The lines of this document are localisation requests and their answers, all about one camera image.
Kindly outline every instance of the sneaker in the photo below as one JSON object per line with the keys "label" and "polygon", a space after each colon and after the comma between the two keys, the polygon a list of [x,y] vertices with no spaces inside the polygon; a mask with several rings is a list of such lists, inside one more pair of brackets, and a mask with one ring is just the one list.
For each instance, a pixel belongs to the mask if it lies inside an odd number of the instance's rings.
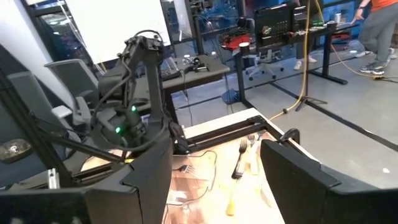
{"label": "sneaker", "polygon": [[309,63],[316,63],[317,60],[315,58],[311,57],[311,56],[308,56],[308,62]]}
{"label": "sneaker", "polygon": [[373,62],[367,66],[363,66],[359,71],[363,73],[372,73],[373,75],[382,75],[384,74],[384,66],[376,66]]}
{"label": "sneaker", "polygon": [[389,54],[390,59],[397,59],[397,56],[394,55],[394,53],[395,53],[395,49],[393,49],[393,48],[388,49],[388,54]]}
{"label": "sneaker", "polygon": [[296,71],[297,71],[297,70],[300,70],[301,65],[302,65],[301,60],[298,60],[298,61],[296,62],[296,65],[294,65],[293,69],[296,70]]}
{"label": "sneaker", "polygon": [[363,57],[363,56],[368,55],[368,54],[370,54],[370,53],[372,53],[372,52],[367,51],[367,50],[364,50],[364,51],[362,51],[362,52],[356,54],[355,57],[360,58],[360,57]]}

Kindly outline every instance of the whiteboard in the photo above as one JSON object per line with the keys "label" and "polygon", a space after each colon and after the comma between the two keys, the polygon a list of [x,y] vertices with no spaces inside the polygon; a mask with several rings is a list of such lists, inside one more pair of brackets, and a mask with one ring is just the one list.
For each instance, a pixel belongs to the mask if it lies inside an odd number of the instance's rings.
{"label": "whiteboard", "polygon": [[[66,0],[94,63],[117,58],[124,41],[144,29],[159,32],[164,45],[169,33],[160,0]],[[141,34],[153,37],[153,33]]]}

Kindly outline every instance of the wooden table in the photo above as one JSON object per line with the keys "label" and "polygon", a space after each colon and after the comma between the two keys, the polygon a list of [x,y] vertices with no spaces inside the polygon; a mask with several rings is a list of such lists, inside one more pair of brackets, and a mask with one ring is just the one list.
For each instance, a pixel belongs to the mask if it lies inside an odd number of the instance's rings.
{"label": "wooden table", "polygon": [[[257,115],[262,116],[260,112],[252,108],[185,128],[184,131],[186,137],[190,138]],[[263,139],[275,140],[268,133],[263,134]],[[259,159],[259,144],[256,149],[259,165],[258,175],[252,175],[247,167],[238,183],[231,178],[242,140],[247,141],[247,137],[235,139],[192,155],[199,156],[206,151],[216,153],[216,176],[212,189],[214,153],[206,153],[201,158],[174,156],[173,169],[178,169],[185,164],[192,166],[191,170],[194,172],[173,171],[164,223],[284,223]],[[315,159],[297,143],[293,143],[308,157]],[[235,204],[235,213],[232,216],[226,214],[231,197],[234,198]]]}

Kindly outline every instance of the orange shirt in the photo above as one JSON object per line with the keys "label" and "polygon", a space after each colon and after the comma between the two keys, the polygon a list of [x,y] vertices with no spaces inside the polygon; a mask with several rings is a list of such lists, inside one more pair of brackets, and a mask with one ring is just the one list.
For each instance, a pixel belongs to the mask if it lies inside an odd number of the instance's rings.
{"label": "orange shirt", "polygon": [[398,0],[372,0],[372,12],[390,6],[394,3],[398,3]]}

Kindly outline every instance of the concrete floor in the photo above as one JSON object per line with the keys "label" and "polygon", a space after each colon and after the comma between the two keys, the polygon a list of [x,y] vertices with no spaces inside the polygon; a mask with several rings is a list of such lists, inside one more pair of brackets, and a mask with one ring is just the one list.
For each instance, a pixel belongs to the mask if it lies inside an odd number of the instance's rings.
{"label": "concrete floor", "polygon": [[[343,59],[353,56],[349,52],[340,52],[339,55]],[[314,57],[321,61],[322,53],[315,52]],[[371,60],[372,56],[368,56],[349,60],[346,64],[353,70],[357,70]],[[333,54],[331,63],[337,61],[336,55]],[[275,69],[278,78],[297,73],[292,70],[294,63],[294,59],[280,62],[285,67],[285,71],[281,73]],[[312,67],[320,66],[320,62],[312,65]],[[398,61],[392,61],[385,76],[397,76],[393,72],[397,68]],[[375,82],[370,78],[355,75],[341,63],[330,67],[330,75],[344,78],[349,83],[343,86],[310,75],[310,95],[326,100],[328,104],[324,107],[333,113],[397,143],[398,134],[395,127],[398,121],[395,121],[395,117],[398,104],[395,97],[398,93],[398,86],[395,83]],[[269,80],[271,80],[269,75],[259,74],[251,82],[245,79],[245,86],[250,87]],[[301,82],[302,75],[276,81],[294,93],[299,92]],[[230,75],[228,84],[230,88],[237,90],[236,76]],[[225,81],[222,80],[192,88],[188,91],[188,95],[190,104],[192,104],[220,96],[224,92]],[[187,101],[182,95],[177,93],[174,97],[176,107],[187,105]],[[268,118],[295,102],[294,98],[272,85],[250,88],[246,90],[246,97]],[[245,107],[241,103],[236,103],[233,105],[233,109],[241,111]],[[192,123],[195,125],[224,116],[231,112],[231,108],[228,107],[227,112],[227,106],[220,98],[216,98],[192,106],[190,111],[192,112]],[[188,108],[178,110],[177,115],[181,124],[191,125]],[[298,128],[302,133],[302,146],[325,165],[376,187],[385,189],[398,186],[398,153],[327,115],[305,106],[300,112],[292,111],[273,122],[284,131]]]}

